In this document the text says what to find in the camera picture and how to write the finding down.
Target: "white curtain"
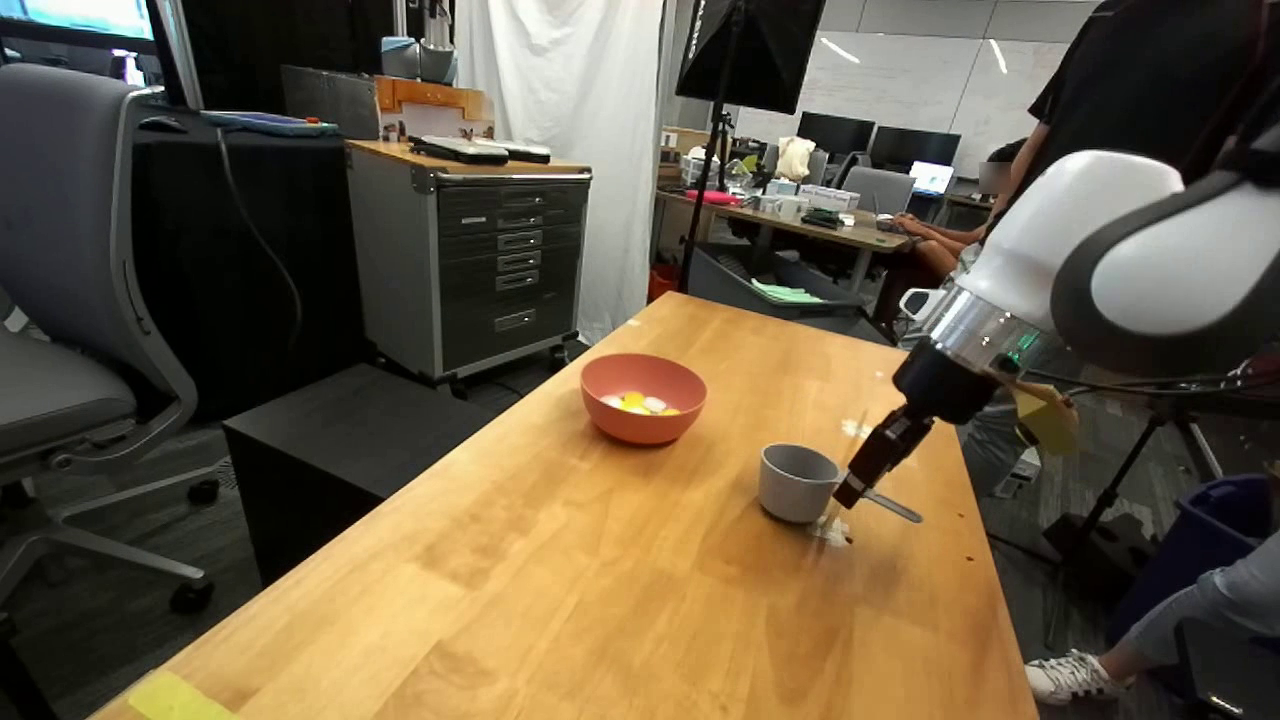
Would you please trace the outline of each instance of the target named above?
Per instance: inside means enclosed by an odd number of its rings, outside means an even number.
[[[658,0],[462,0],[461,85],[494,109],[494,131],[591,165],[580,263],[583,340],[644,308],[657,190]]]

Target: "filing cabinet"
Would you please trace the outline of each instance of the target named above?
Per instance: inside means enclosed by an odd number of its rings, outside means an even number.
[[[457,379],[577,336],[591,171],[452,165],[350,146],[365,328],[391,366]]]

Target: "desk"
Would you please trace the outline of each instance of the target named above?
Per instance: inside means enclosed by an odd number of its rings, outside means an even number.
[[[768,231],[792,231],[792,235],[812,241],[812,246],[844,246],[844,250],[859,250],[859,251],[898,251],[909,246],[905,231],[884,231],[862,212],[849,227],[795,224],[795,221],[764,216],[764,212],[751,212],[751,207],[739,207],[739,206],[710,207],[710,212],[723,216],[723,221],[759,224]]]
[[[875,227],[875,216],[862,216],[862,212],[856,212],[856,224],[849,224],[849,227],[814,227],[814,224],[751,212],[751,207],[739,207],[739,206],[710,207],[710,212],[723,216],[723,221],[757,224],[764,231],[757,251],[771,251],[771,231],[788,231],[788,235],[795,235],[803,246],[856,250],[856,259],[852,259],[852,271],[849,271],[852,297],[868,291],[862,286],[868,286],[870,258],[898,251],[909,246],[905,231],[884,231],[884,227]]]
[[[759,449],[844,456],[898,352],[680,291],[601,352],[685,362],[705,415],[606,446],[577,362],[101,718],[162,686],[263,720],[1036,718],[953,428],[879,484],[919,528],[856,510],[832,550],[757,510]]]

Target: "wall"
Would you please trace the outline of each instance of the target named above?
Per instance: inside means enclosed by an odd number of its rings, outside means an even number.
[[[1032,131],[1029,105],[1062,44],[822,34],[812,50],[801,109],[875,124],[958,131],[958,175]],[[739,109],[744,138],[788,138],[795,116]]]
[[[669,0],[676,51],[695,0]],[[827,0],[806,61],[801,109],[868,116],[905,130],[958,131],[958,171],[984,175],[984,158],[1032,130],[1029,105],[1094,0]],[[670,102],[662,124],[705,130],[708,105]],[[744,138],[788,138],[795,116],[739,111]]]

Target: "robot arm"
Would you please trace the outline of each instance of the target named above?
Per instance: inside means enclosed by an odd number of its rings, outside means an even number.
[[[996,224],[896,369],[905,408],[849,459],[856,505],[932,428],[971,422],[1032,369],[1080,383],[1227,376],[1280,340],[1280,89],[1237,152],[1183,190],[1169,165],[1075,152]]]

